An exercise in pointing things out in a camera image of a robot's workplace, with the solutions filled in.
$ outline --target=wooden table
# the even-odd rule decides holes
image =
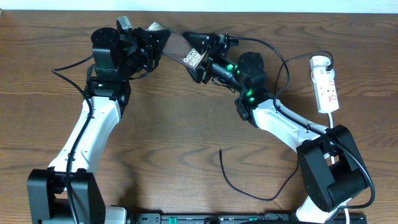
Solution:
[[[30,222],[27,176],[58,154],[81,111],[80,94],[51,69],[89,56],[91,33],[116,27],[122,15],[135,27],[159,21],[176,32],[260,38],[285,58],[332,52],[340,101],[335,123],[353,133],[376,185],[373,206],[355,212],[364,212],[370,223],[398,222],[397,16],[5,11],[0,17],[0,223]],[[229,57],[236,60],[247,51],[262,54],[273,87],[279,59],[250,42],[231,49]],[[308,59],[289,62],[292,81],[281,100],[304,117],[328,124],[327,115],[317,112]],[[64,74],[84,86],[88,65]],[[96,176],[107,205],[165,213],[249,213],[295,210],[303,203],[301,173],[267,203],[225,183],[219,148],[230,181],[259,197],[273,196],[297,160],[273,135],[241,121],[233,103],[237,94],[193,82],[166,57],[147,78],[131,84],[129,105],[108,139]],[[368,198],[369,190],[350,204]]]

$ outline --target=power strip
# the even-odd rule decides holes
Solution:
[[[331,113],[339,108],[334,80],[335,71],[333,69],[327,71],[329,65],[330,59],[325,56],[314,56],[310,60],[311,79],[319,113]]]

